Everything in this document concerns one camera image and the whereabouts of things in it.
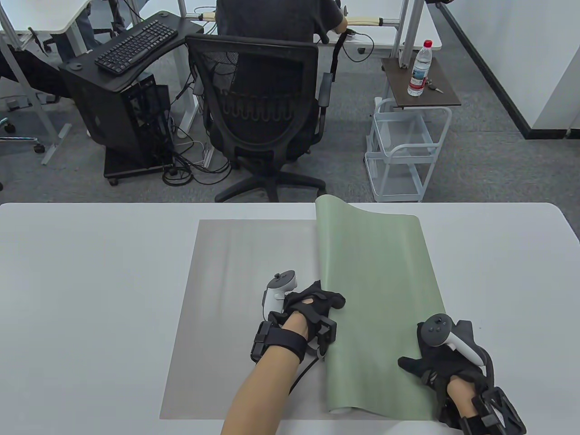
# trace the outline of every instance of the chair base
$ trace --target chair base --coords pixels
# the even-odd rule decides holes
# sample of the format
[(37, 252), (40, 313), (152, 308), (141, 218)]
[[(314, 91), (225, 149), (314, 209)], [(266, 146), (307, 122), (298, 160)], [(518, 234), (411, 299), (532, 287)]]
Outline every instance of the chair base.
[(318, 178), (290, 172), (278, 172), (272, 175), (253, 175), (246, 178), (216, 195), (215, 202), (224, 202), (255, 189), (265, 189), (270, 202), (280, 202), (278, 186), (314, 187), (318, 189), (317, 196), (326, 193), (326, 183)]

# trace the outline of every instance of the water bottle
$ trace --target water bottle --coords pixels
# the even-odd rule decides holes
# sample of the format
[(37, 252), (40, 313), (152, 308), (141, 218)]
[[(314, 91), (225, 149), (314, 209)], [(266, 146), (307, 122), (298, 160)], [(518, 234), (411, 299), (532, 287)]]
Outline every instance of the water bottle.
[(411, 82), (409, 83), (409, 88), (407, 92), (412, 97), (418, 97), (423, 93), (425, 88), (425, 81), (427, 80), (427, 74), (429, 73), (429, 68), (431, 67), (431, 60), (433, 59), (433, 53), (431, 52), (431, 47), (433, 46), (433, 41), (429, 39), (423, 43), (423, 48), (417, 54), (415, 58), (415, 64), (413, 65), (413, 73), (411, 74)]

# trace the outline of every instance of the bottle label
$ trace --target bottle label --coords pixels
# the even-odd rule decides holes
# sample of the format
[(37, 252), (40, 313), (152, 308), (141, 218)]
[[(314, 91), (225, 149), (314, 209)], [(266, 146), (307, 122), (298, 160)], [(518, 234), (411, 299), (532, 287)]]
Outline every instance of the bottle label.
[(425, 87), (425, 73), (427, 71), (413, 69), (413, 75), (411, 76), (411, 83), (409, 86), (411, 89), (420, 90)]

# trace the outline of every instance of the computer tower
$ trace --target computer tower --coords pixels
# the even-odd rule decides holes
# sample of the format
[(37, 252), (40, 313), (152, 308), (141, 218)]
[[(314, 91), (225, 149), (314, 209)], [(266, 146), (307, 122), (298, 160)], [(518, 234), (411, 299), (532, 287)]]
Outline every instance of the computer tower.
[(173, 142), (167, 86), (157, 85), (144, 72), (124, 90), (111, 92), (66, 69), (61, 72), (92, 139), (113, 151), (107, 158), (124, 158), (133, 169), (152, 168), (168, 159)]

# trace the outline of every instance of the white wall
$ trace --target white wall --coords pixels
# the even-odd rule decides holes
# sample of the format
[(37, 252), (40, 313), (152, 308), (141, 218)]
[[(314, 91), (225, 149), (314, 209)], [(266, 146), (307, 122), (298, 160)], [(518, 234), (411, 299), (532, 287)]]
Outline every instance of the white wall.
[(580, 112), (578, 112), (578, 116), (576, 117), (570, 128), (577, 128), (580, 130)]
[(568, 129), (580, 112), (580, 49), (546, 102), (534, 128)]
[(536, 122), (580, 47), (579, 0), (455, 0), (448, 8), (531, 127), (570, 126), (555, 115)]

